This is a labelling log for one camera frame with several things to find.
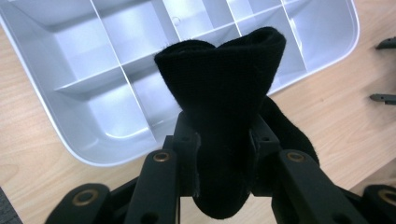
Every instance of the white plastic tray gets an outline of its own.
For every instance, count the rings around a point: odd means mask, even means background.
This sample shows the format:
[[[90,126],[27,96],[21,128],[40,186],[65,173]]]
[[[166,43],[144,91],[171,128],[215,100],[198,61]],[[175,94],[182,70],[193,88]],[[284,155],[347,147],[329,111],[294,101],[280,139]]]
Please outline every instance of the white plastic tray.
[[[271,92],[335,63],[359,38],[352,0],[0,0],[1,23],[65,147],[111,166],[160,148],[180,111],[153,56],[273,26],[287,46]]]

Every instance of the black fabric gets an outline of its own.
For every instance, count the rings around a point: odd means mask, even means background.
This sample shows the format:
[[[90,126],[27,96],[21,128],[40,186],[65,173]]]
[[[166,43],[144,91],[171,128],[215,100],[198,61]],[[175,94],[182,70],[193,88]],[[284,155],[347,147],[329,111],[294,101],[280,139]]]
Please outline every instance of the black fabric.
[[[22,224],[20,218],[0,188],[0,224]]]
[[[210,217],[231,217],[248,198],[253,184],[248,129],[258,113],[264,119],[281,118],[271,122],[275,127],[270,124],[281,141],[288,141],[282,132],[290,126],[292,132],[299,131],[266,97],[285,45],[281,33],[264,27],[217,48],[187,40],[154,58],[169,90],[200,134],[199,194],[194,201]],[[311,146],[309,140],[301,143]],[[300,143],[294,139],[283,144]]]

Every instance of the black plastic part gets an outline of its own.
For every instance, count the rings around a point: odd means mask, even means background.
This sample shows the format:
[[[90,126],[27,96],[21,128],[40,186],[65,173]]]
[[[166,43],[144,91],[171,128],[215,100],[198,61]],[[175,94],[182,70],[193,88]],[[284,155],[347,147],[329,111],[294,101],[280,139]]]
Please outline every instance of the black plastic part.
[[[146,157],[124,223],[179,223],[177,154],[153,151]]]
[[[386,185],[372,185],[364,190],[361,213],[370,223],[396,223],[396,189]]]
[[[85,184],[70,191],[55,207],[47,224],[99,224],[112,221],[110,191],[102,184]]]
[[[126,184],[111,191],[111,204],[113,207],[113,224],[121,224],[128,211],[129,202],[134,194],[137,179],[135,178]]]
[[[376,49],[396,49],[396,36],[381,41]]]
[[[384,102],[386,105],[396,105],[396,95],[373,94],[370,99],[377,102]]]
[[[283,150],[276,169],[300,223],[368,223],[308,154]],[[287,215],[282,211],[276,214]]]
[[[276,171],[274,170],[274,155],[281,150],[279,140],[265,123],[262,117],[257,116],[250,129],[251,145],[256,155],[255,184],[252,193],[256,197],[270,197],[273,192]]]
[[[199,134],[190,126],[190,121],[184,112],[178,115],[172,149],[180,160],[179,180],[180,196],[196,196],[197,192],[197,165],[196,155],[200,146]]]

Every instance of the tray compartment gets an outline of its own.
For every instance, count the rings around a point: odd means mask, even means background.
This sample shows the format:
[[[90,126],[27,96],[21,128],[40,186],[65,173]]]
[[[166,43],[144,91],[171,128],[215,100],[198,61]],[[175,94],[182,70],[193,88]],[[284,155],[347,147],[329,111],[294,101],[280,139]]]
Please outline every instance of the tray compartment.
[[[348,1],[289,0],[285,10],[303,43],[301,52],[309,71],[342,59],[356,44],[359,27]]]
[[[282,5],[281,0],[227,0],[227,3],[236,21]]]
[[[34,50],[38,58],[27,61],[55,61],[57,72],[51,76],[56,82],[73,82],[118,65],[90,1],[19,0],[11,3],[5,13],[15,15],[10,16],[13,19],[8,22],[14,24],[15,30],[20,30],[17,36],[32,38],[20,38],[20,46],[26,51]],[[50,7],[63,10],[50,10]]]
[[[122,68],[134,88],[150,129],[157,141],[163,142],[166,135],[173,134],[173,128],[164,127],[175,123],[181,110],[153,63],[153,58],[154,55],[149,55],[127,63]]]
[[[206,34],[233,22],[225,1],[163,0],[181,40]]]
[[[162,0],[93,0],[121,64],[179,41]]]
[[[285,51],[277,69],[271,91],[279,89],[284,83],[306,72],[303,56],[282,6],[254,14],[245,20],[239,21],[237,25],[241,35],[247,35],[263,26],[273,26],[286,37]]]
[[[63,127],[64,138],[73,152],[88,163],[129,161],[157,147],[123,71],[117,68],[106,75],[112,76],[106,84],[86,89],[84,85],[94,83],[89,80],[52,94],[52,109]]]

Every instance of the screw hole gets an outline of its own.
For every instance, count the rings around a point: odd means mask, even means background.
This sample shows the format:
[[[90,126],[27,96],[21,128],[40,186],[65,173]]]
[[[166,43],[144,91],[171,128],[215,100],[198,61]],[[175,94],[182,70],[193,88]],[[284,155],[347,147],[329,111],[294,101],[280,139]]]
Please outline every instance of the screw hole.
[[[381,189],[378,192],[379,197],[386,203],[396,206],[396,192],[388,189]]]
[[[168,161],[170,159],[170,155],[167,152],[159,152],[154,155],[154,160],[155,161]]]
[[[155,213],[146,213],[140,218],[142,224],[155,224],[158,221],[158,215]]]

